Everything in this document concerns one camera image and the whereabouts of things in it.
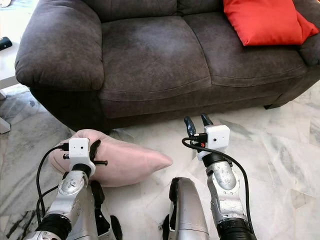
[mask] marble floor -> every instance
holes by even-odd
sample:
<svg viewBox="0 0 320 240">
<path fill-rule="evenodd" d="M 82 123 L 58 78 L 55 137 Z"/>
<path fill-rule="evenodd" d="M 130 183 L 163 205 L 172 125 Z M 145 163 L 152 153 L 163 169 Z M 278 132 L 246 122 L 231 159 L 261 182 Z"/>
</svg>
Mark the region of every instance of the marble floor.
<svg viewBox="0 0 320 240">
<path fill-rule="evenodd" d="M 10 87 L 6 93 L 7 99 L 0 101 L 0 117 L 11 124 L 11 131 L 0 135 L 0 239 L 21 240 L 37 225 L 34 209 L 39 161 L 72 133 L 26 87 Z M 215 124 L 231 129 L 226 153 L 240 162 L 248 175 L 257 239 L 320 239 L 320 82 L 280 108 L 254 107 L 208 115 Z M 192 116 L 192 120 L 201 132 L 200 116 Z M 183 119 L 115 129 L 111 136 L 173 159 L 172 166 L 141 183 L 104 188 L 104 204 L 118 217 L 124 240 L 161 239 L 160 226 L 169 212 L 170 183 L 177 176 L 194 181 L 210 238 L 219 239 L 205 168 L 181 143 L 187 136 Z M 43 189 L 56 185 L 60 178 L 45 165 Z M 54 197 L 55 193 L 46 197 L 47 206 Z"/>
</svg>

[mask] pink pillow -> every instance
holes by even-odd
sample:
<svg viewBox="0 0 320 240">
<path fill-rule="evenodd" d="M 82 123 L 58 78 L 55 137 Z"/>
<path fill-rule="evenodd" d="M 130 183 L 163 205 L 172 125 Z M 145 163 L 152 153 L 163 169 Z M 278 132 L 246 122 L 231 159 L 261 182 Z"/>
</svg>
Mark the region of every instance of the pink pillow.
<svg viewBox="0 0 320 240">
<path fill-rule="evenodd" d="M 116 140 L 92 129 L 76 132 L 71 138 L 88 138 L 90 144 L 101 140 L 95 161 L 108 161 L 107 166 L 96 166 L 90 180 L 97 180 L 103 187 L 119 187 L 136 184 L 150 174 L 172 164 L 172 160 L 155 150 L 133 143 Z M 60 173 L 69 171 L 70 161 L 63 159 L 65 151 L 55 150 L 49 154 L 49 161 Z"/>
</svg>

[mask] sofa cushion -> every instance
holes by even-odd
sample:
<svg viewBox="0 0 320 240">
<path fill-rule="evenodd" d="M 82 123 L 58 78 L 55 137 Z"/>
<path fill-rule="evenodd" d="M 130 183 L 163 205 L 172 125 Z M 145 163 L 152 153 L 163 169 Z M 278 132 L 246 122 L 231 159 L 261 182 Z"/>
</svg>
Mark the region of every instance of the sofa cushion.
<svg viewBox="0 0 320 240">
<path fill-rule="evenodd" d="M 304 75 L 307 67 L 292 46 L 242 46 L 222 12 L 184 17 L 196 34 L 212 84 L 249 87 Z"/>
<path fill-rule="evenodd" d="M 171 16 L 177 13 L 177 0 L 84 0 L 102 23 L 113 20 Z"/>
<path fill-rule="evenodd" d="M 177 0 L 179 15 L 222 12 L 223 0 Z"/>
<path fill-rule="evenodd" d="M 180 16 L 103 23 L 102 54 L 100 99 L 158 100 L 211 86 L 199 42 Z"/>
</svg>

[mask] gray sofa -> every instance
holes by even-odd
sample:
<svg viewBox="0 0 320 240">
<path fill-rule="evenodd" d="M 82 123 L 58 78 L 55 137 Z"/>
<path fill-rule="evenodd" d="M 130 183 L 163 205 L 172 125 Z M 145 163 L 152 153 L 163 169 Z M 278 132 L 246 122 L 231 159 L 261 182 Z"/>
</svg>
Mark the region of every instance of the gray sofa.
<svg viewBox="0 0 320 240">
<path fill-rule="evenodd" d="M 295 0 L 320 27 L 320 3 Z M 293 100 L 320 79 L 320 34 L 243 47 L 222 0 L 40 0 L 17 80 L 73 130 L 103 132 Z"/>
</svg>

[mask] sofa seat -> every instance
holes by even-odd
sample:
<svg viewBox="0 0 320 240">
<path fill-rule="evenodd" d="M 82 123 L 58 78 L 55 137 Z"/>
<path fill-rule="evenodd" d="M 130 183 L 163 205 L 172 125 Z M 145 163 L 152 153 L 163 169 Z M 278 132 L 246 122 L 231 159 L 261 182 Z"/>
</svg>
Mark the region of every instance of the sofa seat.
<svg viewBox="0 0 320 240">
<path fill-rule="evenodd" d="M 102 55 L 102 105 L 167 99 L 211 86 L 201 46 L 180 16 L 103 23 Z"/>
<path fill-rule="evenodd" d="M 277 86 L 282 81 L 301 79 L 308 71 L 294 46 L 243 47 L 223 12 L 187 15 L 183 19 L 202 46 L 212 85 Z"/>
</svg>

